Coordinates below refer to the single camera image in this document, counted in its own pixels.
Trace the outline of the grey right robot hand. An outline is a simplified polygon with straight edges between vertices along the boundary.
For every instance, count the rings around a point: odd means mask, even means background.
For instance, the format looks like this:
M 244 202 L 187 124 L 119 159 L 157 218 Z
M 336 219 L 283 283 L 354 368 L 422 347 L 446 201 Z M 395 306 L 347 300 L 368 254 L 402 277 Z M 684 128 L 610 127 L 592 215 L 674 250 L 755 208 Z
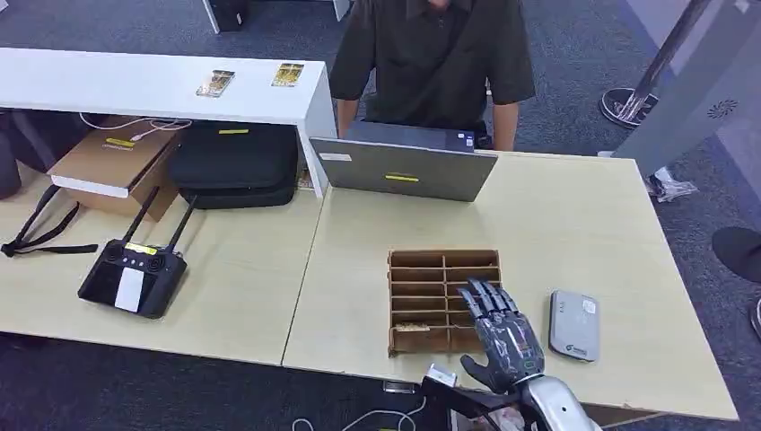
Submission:
M 467 287 L 460 287 L 487 364 L 481 365 L 464 354 L 460 364 L 465 372 L 492 392 L 516 391 L 521 382 L 541 375 L 545 355 L 529 319 L 501 287 L 475 278 Z

